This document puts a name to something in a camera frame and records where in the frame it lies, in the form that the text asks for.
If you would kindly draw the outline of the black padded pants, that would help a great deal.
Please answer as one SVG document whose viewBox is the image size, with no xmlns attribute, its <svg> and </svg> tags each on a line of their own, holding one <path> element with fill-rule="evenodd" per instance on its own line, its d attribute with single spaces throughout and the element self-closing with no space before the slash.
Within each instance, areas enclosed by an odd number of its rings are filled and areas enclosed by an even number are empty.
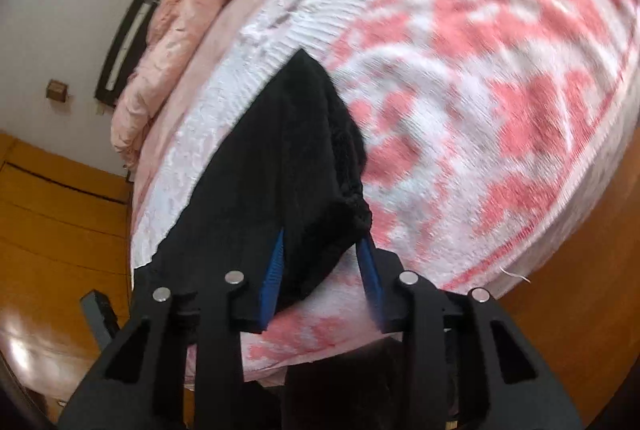
<svg viewBox="0 0 640 430">
<path fill-rule="evenodd" d="M 151 263 L 134 272 L 134 296 L 152 286 L 201 292 L 232 269 L 259 289 L 278 234 L 284 271 L 276 313 L 303 300 L 371 226 L 363 198 L 367 153 L 328 72 L 299 49 L 224 138 Z"/>
</svg>

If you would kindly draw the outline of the orange wooden wardrobe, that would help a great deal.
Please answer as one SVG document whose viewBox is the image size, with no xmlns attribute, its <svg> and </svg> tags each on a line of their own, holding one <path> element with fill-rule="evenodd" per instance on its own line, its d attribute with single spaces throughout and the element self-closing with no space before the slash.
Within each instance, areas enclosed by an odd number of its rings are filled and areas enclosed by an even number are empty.
<svg viewBox="0 0 640 430">
<path fill-rule="evenodd" d="M 50 421 L 99 354 L 81 298 L 128 317 L 130 195 L 122 176 L 1 136 L 1 356 Z"/>
</svg>

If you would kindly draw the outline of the pink patterned bed blanket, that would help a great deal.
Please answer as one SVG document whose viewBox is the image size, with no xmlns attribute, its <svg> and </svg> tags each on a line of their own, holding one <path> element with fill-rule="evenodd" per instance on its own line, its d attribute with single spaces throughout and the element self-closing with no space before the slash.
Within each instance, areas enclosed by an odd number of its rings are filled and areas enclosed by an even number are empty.
<svg viewBox="0 0 640 430">
<path fill-rule="evenodd" d="M 373 237 L 436 285 L 503 295 L 611 182 L 639 108 L 639 0 L 230 0 L 146 132 L 131 264 L 305 49 L 360 126 Z"/>
</svg>

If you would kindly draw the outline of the pink crumpled duvet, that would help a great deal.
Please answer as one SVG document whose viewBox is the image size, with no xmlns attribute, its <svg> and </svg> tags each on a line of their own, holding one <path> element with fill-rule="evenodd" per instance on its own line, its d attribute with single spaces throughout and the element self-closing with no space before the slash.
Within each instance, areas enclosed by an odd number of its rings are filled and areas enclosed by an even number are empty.
<svg viewBox="0 0 640 430">
<path fill-rule="evenodd" d="M 146 49 L 120 94 L 111 143 L 127 170 L 137 168 L 146 132 L 186 70 L 195 49 L 230 0 L 160 0 Z"/>
</svg>

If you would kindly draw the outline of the small brown wall box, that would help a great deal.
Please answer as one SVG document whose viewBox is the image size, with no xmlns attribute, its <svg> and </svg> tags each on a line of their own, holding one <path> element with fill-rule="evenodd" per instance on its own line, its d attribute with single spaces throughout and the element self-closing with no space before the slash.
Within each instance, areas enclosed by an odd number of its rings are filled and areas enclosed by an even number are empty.
<svg viewBox="0 0 640 430">
<path fill-rule="evenodd" d="M 46 87 L 46 97 L 64 104 L 68 97 L 68 85 L 58 80 L 50 80 Z"/>
</svg>

